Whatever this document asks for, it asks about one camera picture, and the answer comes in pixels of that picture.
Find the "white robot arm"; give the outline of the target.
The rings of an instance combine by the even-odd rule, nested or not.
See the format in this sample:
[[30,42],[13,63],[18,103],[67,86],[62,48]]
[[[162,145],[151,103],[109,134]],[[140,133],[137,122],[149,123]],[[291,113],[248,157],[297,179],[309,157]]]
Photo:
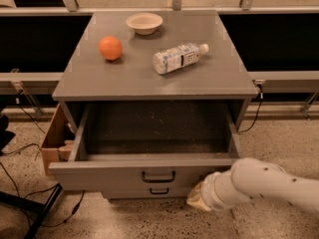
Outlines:
[[241,158],[229,170],[208,175],[192,189],[186,203],[209,212],[260,198],[319,215],[318,180],[289,174],[280,165],[255,158]]

